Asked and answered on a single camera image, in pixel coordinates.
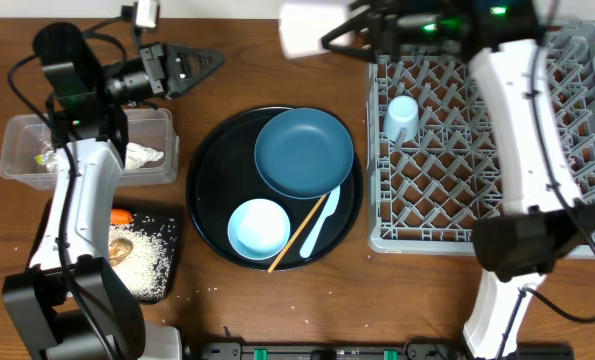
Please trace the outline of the pink cup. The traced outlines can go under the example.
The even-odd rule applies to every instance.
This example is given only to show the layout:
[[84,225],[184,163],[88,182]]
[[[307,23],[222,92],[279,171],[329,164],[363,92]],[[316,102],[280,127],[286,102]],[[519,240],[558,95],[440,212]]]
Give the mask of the pink cup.
[[321,38],[350,18],[343,2],[286,1],[279,10],[279,36],[287,59],[326,52]]

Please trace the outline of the white tissue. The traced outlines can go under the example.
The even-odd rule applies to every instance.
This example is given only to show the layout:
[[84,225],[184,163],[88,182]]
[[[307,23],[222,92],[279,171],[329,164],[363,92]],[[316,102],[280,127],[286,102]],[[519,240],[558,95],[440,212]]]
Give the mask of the white tissue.
[[124,169],[134,171],[142,168],[155,168],[164,159],[165,153],[138,143],[129,142],[126,148]]

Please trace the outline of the light blue cup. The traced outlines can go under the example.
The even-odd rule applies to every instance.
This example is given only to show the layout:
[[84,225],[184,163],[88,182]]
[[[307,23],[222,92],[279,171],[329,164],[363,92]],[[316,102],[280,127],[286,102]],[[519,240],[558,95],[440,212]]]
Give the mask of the light blue cup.
[[419,106],[409,96],[393,98],[387,107],[383,124],[385,137],[393,142],[412,140],[419,130]]

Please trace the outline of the yellow snack wrapper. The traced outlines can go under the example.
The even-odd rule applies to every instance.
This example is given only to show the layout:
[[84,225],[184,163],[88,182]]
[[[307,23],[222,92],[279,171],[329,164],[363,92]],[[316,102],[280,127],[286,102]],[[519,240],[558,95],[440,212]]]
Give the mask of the yellow snack wrapper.
[[47,172],[54,173],[58,169],[58,160],[54,150],[47,150],[42,154],[36,155],[34,160],[38,165],[43,166]]

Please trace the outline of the orange carrot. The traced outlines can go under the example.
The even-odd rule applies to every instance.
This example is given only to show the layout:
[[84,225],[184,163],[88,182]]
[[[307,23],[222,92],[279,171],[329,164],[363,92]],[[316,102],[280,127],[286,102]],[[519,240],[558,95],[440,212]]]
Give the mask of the orange carrot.
[[112,209],[110,214],[111,225],[128,225],[132,222],[133,215],[125,209]]

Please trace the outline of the dark blue plate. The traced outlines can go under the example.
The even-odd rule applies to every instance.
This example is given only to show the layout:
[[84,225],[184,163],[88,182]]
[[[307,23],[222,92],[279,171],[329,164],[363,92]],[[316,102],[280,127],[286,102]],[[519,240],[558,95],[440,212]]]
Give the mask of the dark blue plate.
[[286,110],[261,129],[254,162],[262,180],[294,199],[314,199],[331,192],[349,175],[354,144],[335,116],[313,108]]

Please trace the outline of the brown walnut shell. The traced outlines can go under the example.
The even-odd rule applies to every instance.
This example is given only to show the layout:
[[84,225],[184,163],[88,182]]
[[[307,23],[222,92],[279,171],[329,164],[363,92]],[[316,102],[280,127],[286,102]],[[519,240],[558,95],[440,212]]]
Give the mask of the brown walnut shell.
[[109,263],[117,266],[123,262],[133,251],[133,243],[124,238],[114,239],[109,243]]

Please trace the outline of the light blue bowl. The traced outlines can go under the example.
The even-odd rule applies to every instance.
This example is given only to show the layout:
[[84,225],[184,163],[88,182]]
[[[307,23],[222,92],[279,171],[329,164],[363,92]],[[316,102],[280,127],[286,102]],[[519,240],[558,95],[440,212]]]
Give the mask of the light blue bowl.
[[290,234],[287,212],[276,202],[263,198],[240,204],[227,225],[231,247],[238,255],[253,261],[276,256],[287,244]]

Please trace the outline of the wooden chopstick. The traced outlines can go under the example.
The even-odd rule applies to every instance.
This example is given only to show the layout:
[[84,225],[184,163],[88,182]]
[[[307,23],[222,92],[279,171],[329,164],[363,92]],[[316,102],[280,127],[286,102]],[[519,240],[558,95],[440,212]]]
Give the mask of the wooden chopstick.
[[267,269],[267,273],[270,274],[270,273],[272,273],[275,270],[275,268],[278,266],[278,264],[280,263],[280,261],[283,259],[283,257],[285,256],[285,254],[290,249],[290,247],[293,245],[293,243],[296,241],[296,239],[301,235],[301,233],[304,230],[304,228],[308,225],[308,223],[310,222],[311,218],[315,215],[315,213],[317,212],[317,210],[320,208],[320,206],[322,205],[322,203],[324,202],[324,200],[326,199],[326,197],[327,197],[327,195],[324,194],[324,195],[322,195],[317,200],[317,202],[315,203],[315,205],[313,206],[313,208],[309,211],[309,213],[306,215],[306,217],[304,218],[304,220],[301,222],[301,224],[297,227],[297,229],[295,230],[295,232],[289,238],[287,244],[282,248],[282,250],[279,252],[279,254],[274,259],[273,263],[269,266],[269,268]]

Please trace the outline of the light blue plastic spoon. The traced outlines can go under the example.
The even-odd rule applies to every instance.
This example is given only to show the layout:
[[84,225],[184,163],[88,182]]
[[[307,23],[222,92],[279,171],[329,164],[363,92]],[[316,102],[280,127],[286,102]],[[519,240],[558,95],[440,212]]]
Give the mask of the light blue plastic spoon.
[[316,220],[315,224],[313,225],[310,233],[306,237],[305,241],[303,242],[299,255],[303,258],[309,258],[314,251],[314,247],[318,241],[319,235],[322,231],[323,225],[326,220],[334,214],[336,211],[341,195],[341,187],[338,186],[333,191],[331,191],[328,195],[324,208],[322,209],[318,219]]

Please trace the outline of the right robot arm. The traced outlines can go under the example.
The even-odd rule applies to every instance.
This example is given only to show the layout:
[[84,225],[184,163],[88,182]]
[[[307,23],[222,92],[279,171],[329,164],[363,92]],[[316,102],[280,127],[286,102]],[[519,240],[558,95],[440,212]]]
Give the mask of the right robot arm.
[[546,74],[545,22],[530,1],[356,1],[321,39],[325,50],[365,61],[398,57],[406,44],[454,42],[492,126],[500,165],[500,216],[477,220],[482,266],[463,330],[471,359],[517,353],[529,302],[556,262],[595,231],[565,161]]

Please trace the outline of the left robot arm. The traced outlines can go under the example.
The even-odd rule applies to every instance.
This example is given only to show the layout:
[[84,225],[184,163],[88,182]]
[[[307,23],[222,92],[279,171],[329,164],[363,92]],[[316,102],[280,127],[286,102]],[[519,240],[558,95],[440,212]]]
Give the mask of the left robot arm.
[[113,197],[128,137],[125,106],[185,95],[222,53],[166,43],[102,65],[89,41],[100,27],[50,24],[32,56],[52,87],[39,119],[58,161],[48,221],[27,268],[6,277],[4,306],[34,359],[186,359],[180,331],[148,323],[109,263]]

